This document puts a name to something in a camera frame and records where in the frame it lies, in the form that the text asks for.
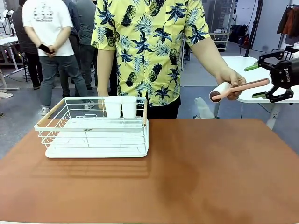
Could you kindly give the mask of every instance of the pink handle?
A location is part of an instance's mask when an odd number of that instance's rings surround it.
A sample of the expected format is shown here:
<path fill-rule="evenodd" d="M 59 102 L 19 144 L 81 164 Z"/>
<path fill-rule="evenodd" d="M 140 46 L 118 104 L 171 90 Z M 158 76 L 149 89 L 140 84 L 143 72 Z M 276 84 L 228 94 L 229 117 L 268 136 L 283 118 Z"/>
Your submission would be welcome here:
<path fill-rule="evenodd" d="M 232 86 L 229 89 L 227 89 L 224 93 L 222 93 L 220 95 L 217 95 L 217 96 L 213 96 L 212 100 L 216 101 L 216 100 L 219 100 L 219 99 L 223 99 L 223 98 L 227 97 L 232 92 L 244 91 L 244 90 L 248 90 L 248 89 L 268 85 L 269 83 L 270 83 L 270 80 L 268 78 L 264 78 L 264 79 L 261 79 L 261 80 L 257 80 L 257 81 L 246 83 L 246 84 L 242 84 L 242 85 L 239 85 L 239 86 Z"/>

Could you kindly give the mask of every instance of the table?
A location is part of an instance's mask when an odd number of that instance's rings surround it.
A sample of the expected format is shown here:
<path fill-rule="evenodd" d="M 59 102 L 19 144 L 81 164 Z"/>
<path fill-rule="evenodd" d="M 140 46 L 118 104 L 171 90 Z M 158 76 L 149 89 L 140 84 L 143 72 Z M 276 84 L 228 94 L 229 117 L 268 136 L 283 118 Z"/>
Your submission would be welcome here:
<path fill-rule="evenodd" d="M 19 72 L 19 71 L 23 70 L 23 68 L 21 68 L 21 69 L 18 68 L 18 65 L 17 65 L 17 63 L 15 61 L 15 58 L 14 58 L 13 50 L 11 49 L 11 44 L 15 43 L 15 42 L 18 42 L 18 37 L 17 36 L 8 36 L 8 37 L 5 37 L 3 39 L 0 39 L 0 46 L 1 47 L 4 46 L 4 45 L 8 45 L 9 54 L 10 54 L 10 56 L 11 56 L 13 62 L 14 62 L 14 67 L 15 67 L 15 71 L 13 73 L 16 73 L 16 72 Z M 1 48 L 1 51 L 2 51 L 2 54 L 4 56 L 4 59 L 7 60 L 5 58 L 6 54 L 4 52 L 4 49 Z M 7 89 L 7 90 L 18 90 L 19 89 L 19 88 L 8 88 L 7 87 L 7 84 L 6 84 L 5 80 L 4 80 L 4 76 L 2 74 L 1 69 L 0 69 L 0 78 L 1 78 L 1 80 L 3 82 L 4 89 Z"/>
<path fill-rule="evenodd" d="M 228 64 L 228 66 L 235 71 L 237 71 L 240 75 L 242 75 L 247 82 L 256 81 L 263 78 L 269 78 L 270 79 L 270 72 L 264 68 L 258 68 L 251 71 L 244 71 L 245 68 L 251 66 L 254 64 L 254 62 L 257 61 L 257 59 L 253 57 L 223 57 L 225 62 Z M 294 91 L 294 97 L 291 99 L 287 99 L 284 101 L 280 101 L 278 103 L 271 104 L 268 99 L 262 99 L 262 98 L 252 98 L 252 95 L 259 92 L 265 92 L 269 91 L 272 88 L 272 84 L 270 83 L 267 86 L 257 87 L 254 89 L 246 90 L 244 91 L 241 96 L 239 97 L 239 101 L 243 103 L 260 103 L 265 104 L 265 106 L 271 105 L 271 114 L 269 117 L 269 120 L 267 122 L 267 126 L 271 129 L 273 129 L 275 122 L 278 118 L 279 112 L 282 108 L 282 106 L 287 105 L 289 103 L 299 103 L 299 86 L 292 87 L 292 90 Z M 285 92 L 285 89 L 279 88 L 275 94 L 282 94 Z"/>
<path fill-rule="evenodd" d="M 299 157 L 261 121 L 150 120 L 149 138 L 145 158 L 48 159 L 29 132 L 0 160 L 0 219 L 298 222 Z"/>

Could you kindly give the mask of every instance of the person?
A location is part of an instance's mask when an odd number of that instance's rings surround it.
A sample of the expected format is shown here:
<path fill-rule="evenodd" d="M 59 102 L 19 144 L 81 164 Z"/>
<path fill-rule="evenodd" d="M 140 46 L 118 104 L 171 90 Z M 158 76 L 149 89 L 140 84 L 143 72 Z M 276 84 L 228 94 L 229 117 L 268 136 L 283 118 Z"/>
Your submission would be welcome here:
<path fill-rule="evenodd" d="M 76 2 L 77 11 L 80 22 L 80 52 L 81 57 L 81 73 L 85 80 L 88 90 L 92 89 L 92 73 L 91 63 L 94 65 L 94 79 L 95 86 L 98 86 L 98 74 L 97 74 L 97 55 L 98 50 L 90 45 L 92 34 L 93 34 L 93 22 L 96 5 L 91 0 L 77 0 Z"/>
<path fill-rule="evenodd" d="M 41 85 L 42 116 L 51 105 L 52 86 L 58 67 L 63 67 L 74 80 L 80 96 L 87 96 L 85 81 L 71 47 L 69 35 L 73 27 L 67 6 L 61 0 L 27 0 L 23 6 L 25 31 L 36 45 L 49 47 L 50 53 L 38 49 L 44 80 Z M 86 110 L 94 104 L 84 100 Z"/>
<path fill-rule="evenodd" d="M 202 1 L 98 0 L 91 45 L 98 48 L 99 96 L 108 95 L 116 51 L 118 95 L 147 97 L 148 118 L 175 119 L 181 104 L 184 34 L 193 54 L 218 84 L 246 82 L 227 66 L 210 38 Z M 240 94 L 228 99 L 236 100 Z"/>
<path fill-rule="evenodd" d="M 20 7 L 14 12 L 12 18 L 21 51 L 22 53 L 25 53 L 25 56 L 28 59 L 28 70 L 33 84 L 33 89 L 37 90 L 41 87 L 41 83 L 43 81 L 43 70 L 39 61 L 36 46 L 30 40 L 23 27 L 22 10 L 26 1 L 27 0 L 19 0 Z"/>
<path fill-rule="evenodd" d="M 81 58 L 80 58 L 80 46 L 79 46 L 79 36 L 78 33 L 80 31 L 80 21 L 79 21 L 79 15 L 77 11 L 76 4 L 72 0 L 62 0 L 70 13 L 71 21 L 73 23 L 73 28 L 71 29 L 71 35 L 69 37 L 71 42 L 71 47 L 73 48 L 78 66 L 81 70 Z M 69 97 L 70 96 L 70 89 L 69 89 L 69 74 L 65 72 L 63 68 L 59 68 L 59 74 L 60 74 L 60 84 L 63 90 L 62 97 Z"/>

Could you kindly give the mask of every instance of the white wire dish rack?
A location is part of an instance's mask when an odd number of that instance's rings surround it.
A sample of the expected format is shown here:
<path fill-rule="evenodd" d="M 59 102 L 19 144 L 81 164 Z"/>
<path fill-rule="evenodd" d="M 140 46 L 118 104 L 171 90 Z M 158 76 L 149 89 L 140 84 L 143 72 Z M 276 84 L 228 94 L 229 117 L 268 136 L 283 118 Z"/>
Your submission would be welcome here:
<path fill-rule="evenodd" d="M 84 110 L 82 100 L 95 107 Z M 111 119 L 106 116 L 106 97 L 62 99 L 35 126 L 49 158 L 145 157 L 149 149 L 147 100 L 137 97 L 143 117 Z"/>

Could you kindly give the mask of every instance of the white cup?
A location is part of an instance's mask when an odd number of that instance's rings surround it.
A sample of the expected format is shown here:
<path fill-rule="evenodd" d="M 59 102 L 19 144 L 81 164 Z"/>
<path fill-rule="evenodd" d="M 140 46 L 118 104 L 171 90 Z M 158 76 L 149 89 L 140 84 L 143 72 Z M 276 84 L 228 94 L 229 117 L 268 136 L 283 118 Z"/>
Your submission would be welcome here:
<path fill-rule="evenodd" d="M 121 117 L 121 97 L 106 97 L 104 103 L 108 118 Z"/>
<path fill-rule="evenodd" d="M 124 118 L 135 118 L 137 116 L 137 97 L 122 98 L 122 115 Z"/>

